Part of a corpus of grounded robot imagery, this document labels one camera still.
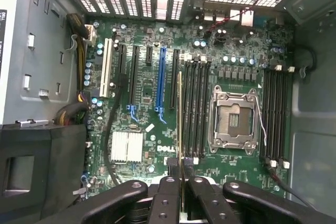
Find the silver rear port block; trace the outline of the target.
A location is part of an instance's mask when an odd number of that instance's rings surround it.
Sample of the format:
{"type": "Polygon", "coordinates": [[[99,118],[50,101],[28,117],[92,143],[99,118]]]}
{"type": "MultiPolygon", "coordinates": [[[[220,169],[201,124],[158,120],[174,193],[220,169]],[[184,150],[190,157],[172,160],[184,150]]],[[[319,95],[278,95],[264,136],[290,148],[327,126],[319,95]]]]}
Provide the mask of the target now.
{"type": "Polygon", "coordinates": [[[229,13],[229,20],[231,22],[239,23],[242,26],[253,27],[254,11],[250,9],[231,9],[229,13]]]}

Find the green Dell motherboard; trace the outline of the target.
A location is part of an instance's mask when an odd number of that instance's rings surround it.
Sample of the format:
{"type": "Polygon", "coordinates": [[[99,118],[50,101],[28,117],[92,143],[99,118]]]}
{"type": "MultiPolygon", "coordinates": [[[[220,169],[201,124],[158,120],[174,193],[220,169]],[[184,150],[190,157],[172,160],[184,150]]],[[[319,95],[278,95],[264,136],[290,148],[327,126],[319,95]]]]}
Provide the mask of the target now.
{"type": "Polygon", "coordinates": [[[215,154],[209,151],[208,115],[213,88],[219,85],[223,91],[246,93],[257,90],[263,107],[264,71],[294,73],[291,64],[293,28],[261,19],[255,26],[240,24],[219,26],[210,30],[197,23],[169,25],[163,23],[127,23],[96,21],[97,42],[88,51],[85,67],[84,88],[89,94],[89,115],[87,120],[87,163],[81,177],[87,197],[95,196],[116,184],[139,179],[148,184],[168,174],[167,160],[178,157],[177,103],[169,109],[173,50],[179,49],[179,70],[183,79],[185,62],[190,63],[187,88],[186,115],[186,157],[192,158],[197,175],[207,176],[216,185],[240,180],[281,197],[286,192],[272,179],[273,171],[283,182],[287,182],[289,170],[282,169],[279,161],[260,159],[260,148],[264,146],[261,126],[258,128],[258,146],[251,156],[243,150],[219,149],[215,154]],[[113,40],[112,63],[108,97],[100,97],[100,81],[103,62],[104,41],[113,40]],[[127,47],[125,63],[126,79],[118,89],[119,45],[127,47]],[[133,46],[140,47],[137,84],[134,105],[129,106],[130,70],[133,46]],[[152,66],[146,66],[146,47],[153,48],[152,66]],[[166,47],[163,104],[155,112],[157,78],[161,47],[166,47]],[[188,156],[190,125],[190,92],[192,63],[197,65],[194,82],[193,108],[193,155],[188,156]],[[206,114],[205,157],[200,158],[203,117],[203,95],[205,65],[209,62],[209,79],[206,114]],[[195,130],[197,116],[197,84],[200,64],[203,64],[201,113],[199,128],[199,155],[195,156],[195,130]],[[142,162],[119,163],[111,161],[113,132],[139,132],[144,134],[142,162]]]}

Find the black RAM slot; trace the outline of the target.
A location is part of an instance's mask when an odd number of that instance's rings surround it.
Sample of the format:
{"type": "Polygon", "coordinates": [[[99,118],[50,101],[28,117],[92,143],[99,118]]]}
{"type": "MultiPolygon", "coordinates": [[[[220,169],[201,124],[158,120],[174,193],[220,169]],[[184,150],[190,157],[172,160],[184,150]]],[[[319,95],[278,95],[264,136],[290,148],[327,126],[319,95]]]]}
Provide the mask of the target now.
{"type": "Polygon", "coordinates": [[[182,134],[182,145],[183,145],[183,156],[186,157],[186,115],[187,115],[187,88],[188,88],[188,75],[190,70],[190,63],[185,62],[185,71],[183,79],[183,134],[182,134]]]}
{"type": "Polygon", "coordinates": [[[278,161],[279,141],[281,137],[281,110],[282,110],[282,93],[283,93],[283,72],[275,72],[275,91],[274,91],[274,146],[272,150],[272,158],[278,161]]]}
{"type": "Polygon", "coordinates": [[[271,70],[268,70],[266,72],[266,84],[267,84],[267,90],[265,93],[266,96],[266,101],[265,101],[265,107],[267,110],[267,150],[266,150],[266,156],[272,160],[272,152],[273,152],[273,143],[274,143],[274,137],[273,137],[273,129],[274,129],[274,92],[275,92],[275,87],[274,87],[274,73],[271,70]]]}
{"type": "Polygon", "coordinates": [[[190,92],[190,125],[189,125],[189,140],[188,140],[188,156],[193,155],[193,108],[194,108],[194,82],[195,82],[195,69],[197,65],[192,63],[192,73],[191,73],[191,92],[190,92]]]}
{"type": "Polygon", "coordinates": [[[199,66],[199,72],[198,72],[198,84],[197,84],[197,116],[196,116],[196,130],[195,130],[195,156],[198,158],[199,155],[199,130],[200,130],[200,113],[201,113],[201,96],[202,96],[202,78],[203,78],[203,64],[201,63],[199,66]]]}
{"type": "Polygon", "coordinates": [[[205,65],[205,76],[204,76],[204,95],[203,95],[203,117],[202,117],[202,132],[201,132],[201,153],[200,158],[205,157],[205,142],[206,142],[206,114],[207,114],[207,93],[208,93],[208,79],[209,79],[209,69],[210,63],[207,62],[205,65]]]}
{"type": "Polygon", "coordinates": [[[290,142],[290,121],[291,121],[291,100],[292,100],[292,73],[281,73],[281,114],[280,114],[280,135],[278,161],[282,169],[290,168],[289,142],[290,142]]]}
{"type": "Polygon", "coordinates": [[[263,133],[266,144],[260,148],[260,159],[263,163],[266,162],[267,158],[267,148],[268,148],[268,118],[269,118],[269,103],[270,103],[270,70],[266,69],[264,71],[264,91],[262,100],[262,122],[265,128],[265,133],[263,133]]]}

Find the tiny black expansion slot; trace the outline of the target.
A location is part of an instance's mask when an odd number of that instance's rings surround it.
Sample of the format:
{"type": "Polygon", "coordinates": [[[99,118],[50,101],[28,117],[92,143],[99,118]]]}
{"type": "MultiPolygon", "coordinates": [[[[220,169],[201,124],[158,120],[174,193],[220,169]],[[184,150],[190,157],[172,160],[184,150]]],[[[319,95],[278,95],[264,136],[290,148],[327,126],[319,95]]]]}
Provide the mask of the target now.
{"type": "Polygon", "coordinates": [[[152,66],[153,48],[151,46],[146,47],[145,64],[146,66],[152,66]]]}

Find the grey metal PC case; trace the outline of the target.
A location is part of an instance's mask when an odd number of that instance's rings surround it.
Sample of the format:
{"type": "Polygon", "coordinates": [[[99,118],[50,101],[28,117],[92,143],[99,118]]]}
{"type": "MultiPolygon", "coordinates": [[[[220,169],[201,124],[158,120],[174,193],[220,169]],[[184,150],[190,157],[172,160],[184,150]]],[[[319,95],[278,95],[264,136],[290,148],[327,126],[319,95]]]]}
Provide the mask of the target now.
{"type": "MultiPolygon", "coordinates": [[[[293,28],[290,170],[287,182],[270,176],[286,192],[279,197],[336,218],[336,0],[0,0],[0,129],[84,125],[83,175],[94,22],[197,23],[214,30],[238,24],[229,20],[231,9],[253,10],[253,26],[264,19],[293,28]]],[[[75,201],[34,224],[81,224],[94,197],[87,197],[81,177],[75,201]]],[[[150,186],[162,177],[152,184],[131,180],[150,186]]],[[[208,224],[183,178],[179,224],[208,224]]]]}

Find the silver finned heatsink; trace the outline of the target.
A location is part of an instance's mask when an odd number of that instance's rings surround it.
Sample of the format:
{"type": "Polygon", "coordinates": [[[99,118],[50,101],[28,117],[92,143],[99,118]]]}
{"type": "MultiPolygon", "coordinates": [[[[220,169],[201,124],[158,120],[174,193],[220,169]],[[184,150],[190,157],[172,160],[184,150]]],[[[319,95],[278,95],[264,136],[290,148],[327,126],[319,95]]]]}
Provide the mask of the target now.
{"type": "Polygon", "coordinates": [[[139,132],[113,132],[111,161],[119,163],[142,162],[144,134],[139,132]]]}

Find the short black expansion slot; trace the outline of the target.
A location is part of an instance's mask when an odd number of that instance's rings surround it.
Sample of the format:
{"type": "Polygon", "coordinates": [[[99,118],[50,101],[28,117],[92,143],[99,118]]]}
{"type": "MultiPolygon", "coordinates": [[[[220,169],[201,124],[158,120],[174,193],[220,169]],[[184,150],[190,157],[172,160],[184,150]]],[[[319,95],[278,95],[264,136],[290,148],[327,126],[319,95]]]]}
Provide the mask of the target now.
{"type": "Polygon", "coordinates": [[[119,63],[118,63],[118,89],[120,89],[126,79],[125,63],[127,59],[127,47],[124,44],[119,45],[119,63]]]}

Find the long black expansion slot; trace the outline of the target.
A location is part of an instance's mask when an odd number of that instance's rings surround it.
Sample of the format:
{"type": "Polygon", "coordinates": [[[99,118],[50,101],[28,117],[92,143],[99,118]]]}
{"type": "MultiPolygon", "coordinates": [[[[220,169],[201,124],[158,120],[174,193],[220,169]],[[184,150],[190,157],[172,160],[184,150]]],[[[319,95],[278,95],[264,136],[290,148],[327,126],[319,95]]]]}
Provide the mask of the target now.
{"type": "Polygon", "coordinates": [[[180,50],[174,49],[173,50],[173,59],[172,59],[172,73],[171,73],[171,88],[170,88],[170,103],[169,109],[175,109],[176,106],[176,98],[177,98],[177,75],[179,71],[179,56],[180,50]]]}
{"type": "Polygon", "coordinates": [[[132,63],[130,70],[129,106],[134,105],[135,101],[136,78],[138,74],[139,56],[140,56],[140,47],[133,46],[132,63]]]}

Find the silver socket locking lever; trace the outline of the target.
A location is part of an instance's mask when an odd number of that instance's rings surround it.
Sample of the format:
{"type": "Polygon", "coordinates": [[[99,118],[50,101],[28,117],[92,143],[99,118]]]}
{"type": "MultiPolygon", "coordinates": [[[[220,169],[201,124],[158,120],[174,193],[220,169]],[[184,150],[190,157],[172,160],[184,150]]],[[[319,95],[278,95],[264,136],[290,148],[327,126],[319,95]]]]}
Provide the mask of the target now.
{"type": "Polygon", "coordinates": [[[252,96],[255,98],[255,102],[256,102],[256,106],[257,106],[257,112],[258,112],[258,116],[259,116],[259,120],[260,120],[260,126],[262,129],[262,132],[264,134],[264,147],[267,147],[267,132],[266,129],[264,127],[264,123],[263,123],[263,119],[262,119],[262,114],[261,114],[261,108],[260,108],[260,104],[259,104],[259,99],[258,96],[256,94],[252,94],[252,96]]]}

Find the black plastic disk bay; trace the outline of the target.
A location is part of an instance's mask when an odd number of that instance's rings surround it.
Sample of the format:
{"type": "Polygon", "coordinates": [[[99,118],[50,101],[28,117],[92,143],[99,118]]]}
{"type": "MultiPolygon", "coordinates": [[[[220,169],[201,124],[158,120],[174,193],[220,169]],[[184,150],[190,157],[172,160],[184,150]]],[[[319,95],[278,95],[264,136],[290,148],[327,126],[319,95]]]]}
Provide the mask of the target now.
{"type": "Polygon", "coordinates": [[[34,224],[75,201],[86,135],[84,125],[0,129],[0,224],[34,224]]]}

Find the silver CPU socket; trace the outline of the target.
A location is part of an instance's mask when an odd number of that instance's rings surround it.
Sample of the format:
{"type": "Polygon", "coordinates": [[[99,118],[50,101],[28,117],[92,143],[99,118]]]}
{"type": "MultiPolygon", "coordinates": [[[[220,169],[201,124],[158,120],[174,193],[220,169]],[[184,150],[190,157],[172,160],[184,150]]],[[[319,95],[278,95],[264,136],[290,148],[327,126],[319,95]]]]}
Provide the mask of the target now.
{"type": "Polygon", "coordinates": [[[258,146],[260,123],[257,90],[246,93],[213,88],[209,103],[208,145],[215,154],[219,149],[243,150],[251,156],[258,146]]]}

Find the blue expansion slot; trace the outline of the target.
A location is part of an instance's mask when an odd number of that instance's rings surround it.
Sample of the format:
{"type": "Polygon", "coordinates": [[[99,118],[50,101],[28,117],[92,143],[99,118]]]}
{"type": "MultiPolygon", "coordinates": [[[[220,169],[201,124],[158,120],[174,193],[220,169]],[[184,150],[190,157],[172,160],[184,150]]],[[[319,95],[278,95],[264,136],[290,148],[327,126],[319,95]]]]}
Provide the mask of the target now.
{"type": "Polygon", "coordinates": [[[159,112],[163,104],[164,76],[165,76],[166,47],[161,47],[159,58],[158,84],[155,102],[155,112],[159,112]]]}

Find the white expansion slot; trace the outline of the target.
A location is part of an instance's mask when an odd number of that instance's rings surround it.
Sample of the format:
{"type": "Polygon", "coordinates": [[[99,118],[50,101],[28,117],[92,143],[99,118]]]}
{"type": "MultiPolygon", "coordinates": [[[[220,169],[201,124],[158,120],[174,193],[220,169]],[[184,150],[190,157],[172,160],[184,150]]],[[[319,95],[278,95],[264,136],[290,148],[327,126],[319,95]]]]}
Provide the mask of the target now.
{"type": "Polygon", "coordinates": [[[109,93],[110,71],[112,63],[113,40],[106,38],[104,41],[103,62],[100,81],[100,97],[107,98],[109,93]]]}

